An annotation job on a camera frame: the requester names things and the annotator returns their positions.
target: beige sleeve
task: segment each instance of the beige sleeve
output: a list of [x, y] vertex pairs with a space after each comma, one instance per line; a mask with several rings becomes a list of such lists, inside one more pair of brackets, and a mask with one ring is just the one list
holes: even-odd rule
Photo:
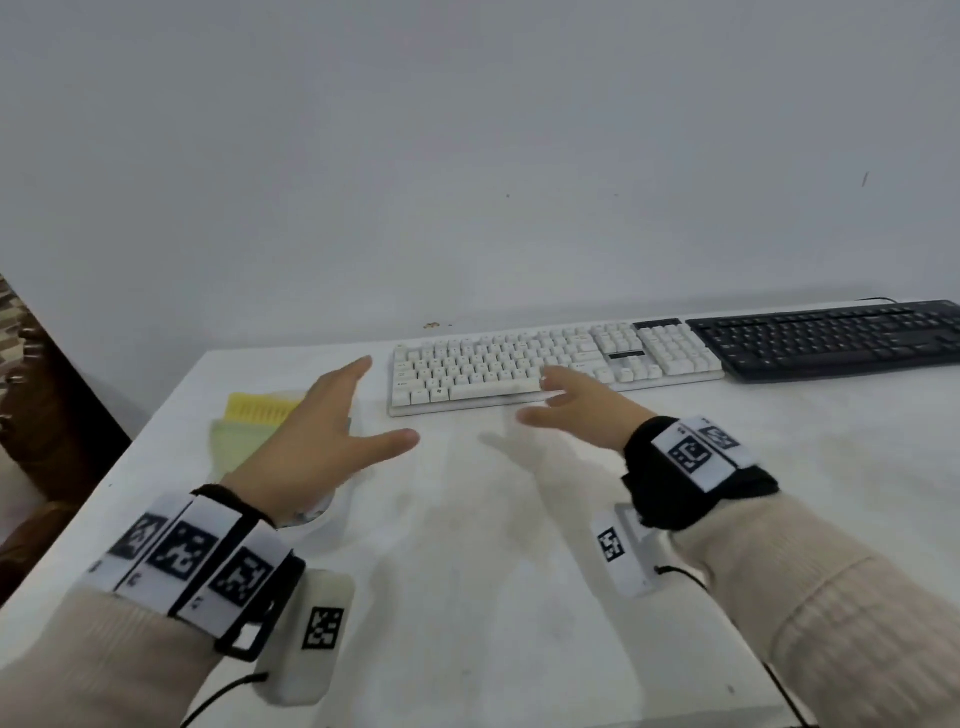
[[960, 613], [786, 494], [674, 534], [825, 728], [960, 726]]
[[0, 716], [32, 728], [177, 728], [220, 659], [199, 630], [76, 587], [0, 670]]

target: space bar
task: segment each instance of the space bar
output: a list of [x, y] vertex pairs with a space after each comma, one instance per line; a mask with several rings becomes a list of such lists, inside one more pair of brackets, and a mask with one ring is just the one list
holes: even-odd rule
[[802, 356], [791, 356], [786, 366], [789, 369], [841, 367], [845, 364], [864, 364], [868, 361], [877, 361], [872, 352], [810, 353]]
[[505, 379], [504, 381], [486, 381], [481, 384], [454, 384], [450, 387], [450, 398], [452, 400], [472, 400], [475, 397], [522, 395], [527, 392], [539, 391], [539, 379]]

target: hand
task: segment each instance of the hand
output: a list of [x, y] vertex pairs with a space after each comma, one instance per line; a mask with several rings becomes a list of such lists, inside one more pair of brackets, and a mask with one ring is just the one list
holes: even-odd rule
[[222, 485], [280, 525], [308, 510], [354, 473], [413, 449], [420, 436], [397, 429], [350, 437], [347, 417], [369, 356], [321, 376], [286, 422]]
[[564, 394], [551, 397], [545, 407], [521, 409], [517, 420], [569, 432], [598, 448], [622, 453], [636, 429], [657, 416], [592, 376], [565, 367], [544, 367], [540, 386], [548, 392], [564, 390]]

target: person's left hand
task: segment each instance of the person's left hand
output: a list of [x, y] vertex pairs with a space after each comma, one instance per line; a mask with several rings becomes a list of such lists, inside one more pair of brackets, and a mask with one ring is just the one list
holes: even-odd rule
[[312, 508], [355, 473], [416, 447], [420, 436], [412, 429], [373, 437], [349, 435], [353, 393], [371, 364], [364, 356], [321, 376], [263, 447], [221, 484], [280, 525]]

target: gray wall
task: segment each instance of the gray wall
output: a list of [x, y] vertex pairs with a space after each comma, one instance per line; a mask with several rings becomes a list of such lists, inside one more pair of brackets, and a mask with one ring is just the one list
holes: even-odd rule
[[213, 348], [960, 297], [955, 0], [0, 20], [0, 268], [133, 432]]

